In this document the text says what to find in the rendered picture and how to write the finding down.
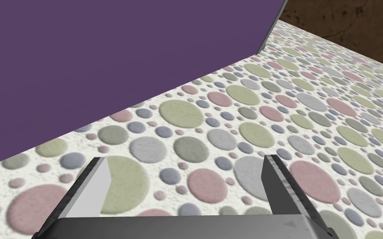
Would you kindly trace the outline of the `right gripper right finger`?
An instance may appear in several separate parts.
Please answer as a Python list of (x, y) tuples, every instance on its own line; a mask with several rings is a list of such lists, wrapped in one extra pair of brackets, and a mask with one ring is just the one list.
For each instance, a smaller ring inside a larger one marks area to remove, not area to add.
[(273, 214), (315, 216), (313, 204), (279, 156), (264, 156), (261, 181)]

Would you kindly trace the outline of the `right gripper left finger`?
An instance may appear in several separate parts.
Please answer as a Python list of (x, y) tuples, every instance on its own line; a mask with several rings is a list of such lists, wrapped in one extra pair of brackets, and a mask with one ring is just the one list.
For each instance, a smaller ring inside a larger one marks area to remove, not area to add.
[(110, 184), (107, 158), (93, 158), (56, 206), (52, 217), (98, 217)]

